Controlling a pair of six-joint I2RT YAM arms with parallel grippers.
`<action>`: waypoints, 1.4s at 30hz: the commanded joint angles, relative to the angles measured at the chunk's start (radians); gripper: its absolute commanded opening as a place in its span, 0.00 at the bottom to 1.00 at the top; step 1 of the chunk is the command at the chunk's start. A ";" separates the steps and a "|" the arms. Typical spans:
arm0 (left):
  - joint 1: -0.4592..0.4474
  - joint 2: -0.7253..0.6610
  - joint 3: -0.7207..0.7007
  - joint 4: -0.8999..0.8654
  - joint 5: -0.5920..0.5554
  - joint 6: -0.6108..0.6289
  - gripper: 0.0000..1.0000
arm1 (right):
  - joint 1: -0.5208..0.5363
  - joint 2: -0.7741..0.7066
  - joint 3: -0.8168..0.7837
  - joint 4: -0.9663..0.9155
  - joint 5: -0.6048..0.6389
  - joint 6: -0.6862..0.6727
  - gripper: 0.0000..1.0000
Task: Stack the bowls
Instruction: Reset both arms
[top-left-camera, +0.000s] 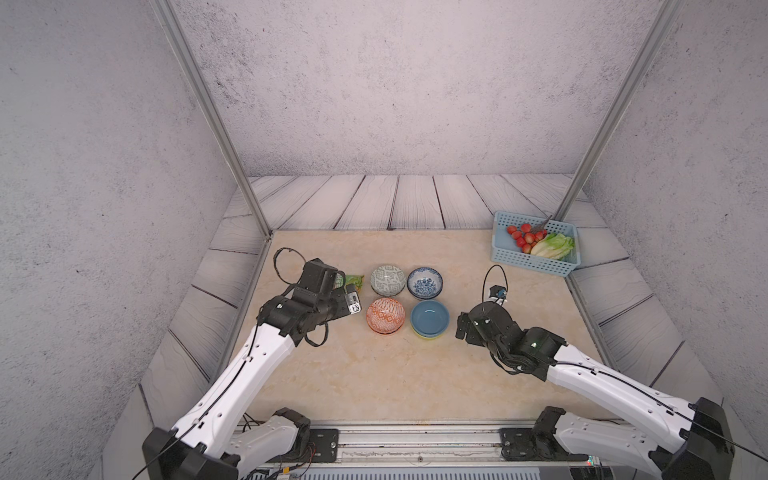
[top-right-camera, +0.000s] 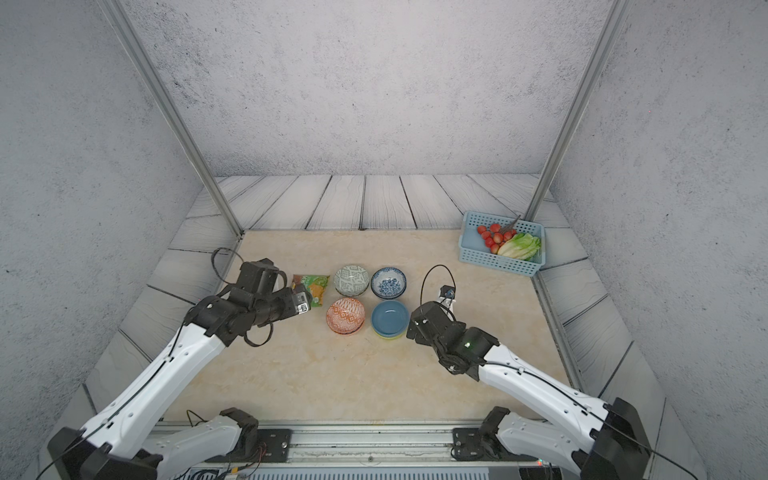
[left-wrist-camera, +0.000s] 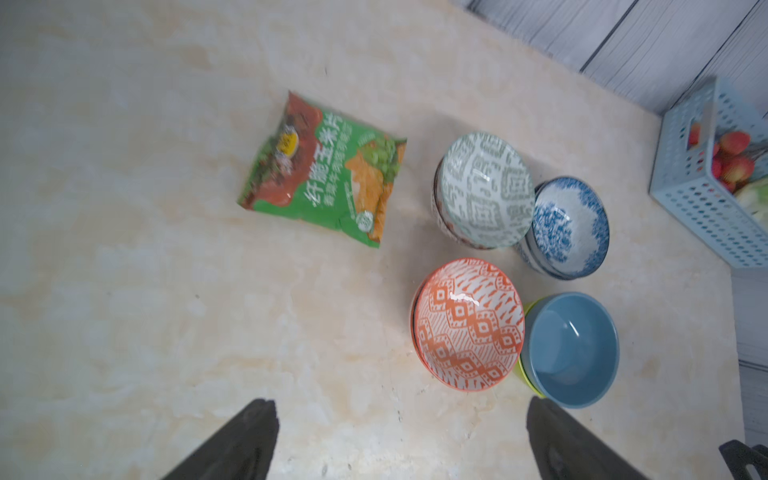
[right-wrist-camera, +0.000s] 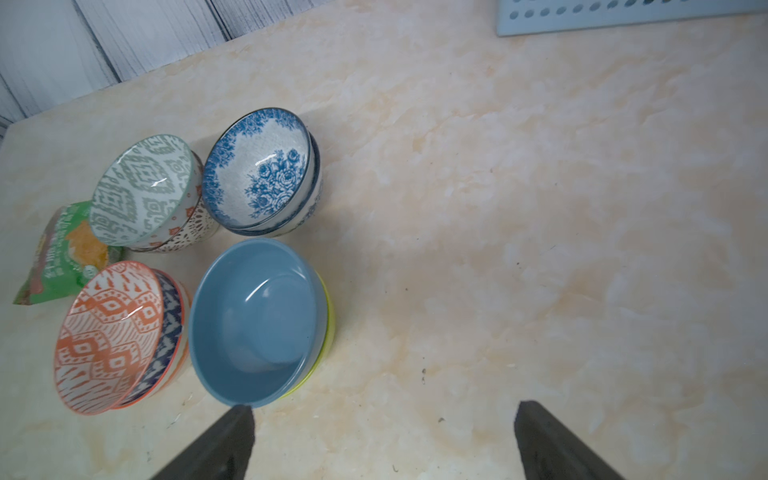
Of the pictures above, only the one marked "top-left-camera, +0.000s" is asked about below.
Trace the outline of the plain blue bowl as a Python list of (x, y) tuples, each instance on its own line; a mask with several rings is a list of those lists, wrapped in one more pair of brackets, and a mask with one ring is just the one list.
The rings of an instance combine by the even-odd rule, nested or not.
[(424, 300), (412, 309), (410, 323), (415, 332), (427, 335), (443, 334), (450, 324), (450, 314), (440, 302)]

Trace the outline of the red patterned bowl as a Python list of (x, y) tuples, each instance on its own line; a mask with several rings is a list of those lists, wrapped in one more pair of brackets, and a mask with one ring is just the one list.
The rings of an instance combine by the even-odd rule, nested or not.
[(405, 308), (396, 299), (379, 298), (366, 311), (366, 323), (375, 333), (389, 335), (405, 323)]

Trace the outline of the green patterned bowl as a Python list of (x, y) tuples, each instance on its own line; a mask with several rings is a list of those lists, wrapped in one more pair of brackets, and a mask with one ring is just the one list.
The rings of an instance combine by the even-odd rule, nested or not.
[(404, 271), (395, 265), (380, 265), (372, 271), (370, 285), (377, 295), (394, 297), (406, 287), (406, 276)]

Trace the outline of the blue floral bowl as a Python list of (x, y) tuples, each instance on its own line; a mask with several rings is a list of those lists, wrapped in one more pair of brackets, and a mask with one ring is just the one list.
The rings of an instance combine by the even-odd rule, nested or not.
[(434, 268), (419, 267), (410, 272), (406, 287), (417, 299), (430, 300), (436, 298), (443, 290), (442, 275)]

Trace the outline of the lime green bowl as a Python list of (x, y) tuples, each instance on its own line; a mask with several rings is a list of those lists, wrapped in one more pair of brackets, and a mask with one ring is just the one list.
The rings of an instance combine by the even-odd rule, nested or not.
[(430, 334), (430, 335), (427, 335), (427, 334), (424, 334), (424, 333), (420, 333), (420, 332), (415, 332), (415, 333), (416, 333), (416, 335), (417, 335), (419, 338), (422, 338), (422, 339), (426, 339), (426, 340), (435, 340), (435, 339), (437, 339), (437, 338), (440, 338), (440, 337), (443, 335), (442, 333), (439, 333), (439, 334), (434, 334), (434, 335), (432, 335), (432, 334)]

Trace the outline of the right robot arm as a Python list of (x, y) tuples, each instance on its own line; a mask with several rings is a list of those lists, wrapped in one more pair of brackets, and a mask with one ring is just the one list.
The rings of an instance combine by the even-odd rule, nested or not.
[(727, 479), (735, 446), (723, 408), (694, 403), (635, 381), (541, 327), (521, 328), (504, 308), (506, 291), (457, 319), (456, 336), (485, 347), (509, 375), (532, 375), (591, 400), (621, 423), (590, 420), (547, 407), (532, 428), (532, 447), (545, 459), (559, 453), (595, 456), (658, 479)]

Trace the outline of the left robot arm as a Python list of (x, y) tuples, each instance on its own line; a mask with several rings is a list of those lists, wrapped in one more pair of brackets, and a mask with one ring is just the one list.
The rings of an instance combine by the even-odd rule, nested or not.
[(298, 281), (267, 301), (224, 372), (171, 429), (154, 428), (142, 445), (152, 479), (247, 479), (275, 461), (309, 461), (310, 420), (289, 408), (238, 432), (239, 422), (276, 368), (309, 333), (361, 310), (343, 271), (315, 258)]

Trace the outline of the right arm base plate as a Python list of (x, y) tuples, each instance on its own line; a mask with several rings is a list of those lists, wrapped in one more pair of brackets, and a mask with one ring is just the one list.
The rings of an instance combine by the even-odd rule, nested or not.
[(588, 455), (566, 451), (550, 433), (537, 433), (533, 428), (499, 430), (501, 456), (506, 461), (586, 462)]

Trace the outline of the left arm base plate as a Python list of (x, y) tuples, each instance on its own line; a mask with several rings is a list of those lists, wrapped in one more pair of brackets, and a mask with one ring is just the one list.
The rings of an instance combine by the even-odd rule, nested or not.
[(334, 463), (339, 447), (339, 430), (300, 430), (291, 449), (269, 460), (272, 464)]

